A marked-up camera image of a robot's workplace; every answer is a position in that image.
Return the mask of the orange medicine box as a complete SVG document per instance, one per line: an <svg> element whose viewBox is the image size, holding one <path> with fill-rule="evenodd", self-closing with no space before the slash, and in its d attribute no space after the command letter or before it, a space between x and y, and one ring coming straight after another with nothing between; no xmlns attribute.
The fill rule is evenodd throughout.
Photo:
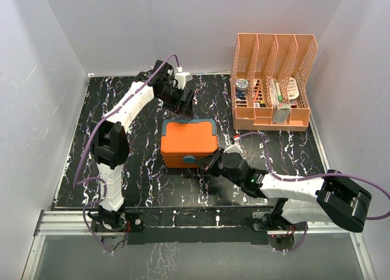
<svg viewBox="0 0 390 280"><path fill-rule="evenodd" d="M217 150L218 136L191 138L161 136L160 152L170 169L196 168L195 161Z"/></svg>

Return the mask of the teal divided tray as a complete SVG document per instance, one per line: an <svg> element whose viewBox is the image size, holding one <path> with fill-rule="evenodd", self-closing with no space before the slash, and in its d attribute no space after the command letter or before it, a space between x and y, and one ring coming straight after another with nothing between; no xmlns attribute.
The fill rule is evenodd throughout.
<svg viewBox="0 0 390 280"><path fill-rule="evenodd" d="M212 119L167 119L163 121L161 135L191 138L216 136L216 122Z"/></svg>

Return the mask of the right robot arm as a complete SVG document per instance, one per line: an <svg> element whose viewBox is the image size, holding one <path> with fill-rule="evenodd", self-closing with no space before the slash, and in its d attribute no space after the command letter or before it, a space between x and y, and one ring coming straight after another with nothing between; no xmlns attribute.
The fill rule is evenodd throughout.
<svg viewBox="0 0 390 280"><path fill-rule="evenodd" d="M312 177L278 175L248 165L237 152L218 148L195 163L213 177L224 177L252 198L274 198L277 203L262 225L286 229L301 222L334 223L360 233L364 229L371 193L337 171Z"/></svg>

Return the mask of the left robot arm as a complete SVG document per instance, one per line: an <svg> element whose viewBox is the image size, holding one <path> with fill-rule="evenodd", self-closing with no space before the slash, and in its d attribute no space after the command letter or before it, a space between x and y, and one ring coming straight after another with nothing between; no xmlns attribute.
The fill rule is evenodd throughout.
<svg viewBox="0 0 390 280"><path fill-rule="evenodd" d="M158 60L153 69L136 75L124 97L94 124L90 150L99 171L97 180L101 189L97 214L89 215L95 222L112 231L124 228L122 168L130 152L127 131L140 111L154 99L161 100L173 113L192 117L194 92L186 88L192 78L192 73L182 67L173 68Z"/></svg>

